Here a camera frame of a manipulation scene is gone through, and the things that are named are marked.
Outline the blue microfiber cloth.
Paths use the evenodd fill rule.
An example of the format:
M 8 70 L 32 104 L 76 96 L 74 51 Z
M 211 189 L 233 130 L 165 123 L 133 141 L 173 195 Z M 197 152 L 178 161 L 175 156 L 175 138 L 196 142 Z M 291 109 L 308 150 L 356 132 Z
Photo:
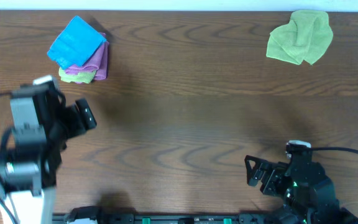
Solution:
M 62 69 L 82 66 L 105 41 L 102 34 L 80 16 L 75 16 L 55 39 L 47 55 Z

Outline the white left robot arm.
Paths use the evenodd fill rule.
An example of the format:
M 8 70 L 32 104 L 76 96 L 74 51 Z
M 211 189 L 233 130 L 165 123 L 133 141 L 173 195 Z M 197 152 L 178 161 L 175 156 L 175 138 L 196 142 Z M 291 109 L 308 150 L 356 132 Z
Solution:
M 57 170 L 67 141 L 97 122 L 81 98 L 67 105 L 53 84 L 11 92 L 13 126 L 0 143 L 0 211 L 4 223 L 51 223 Z

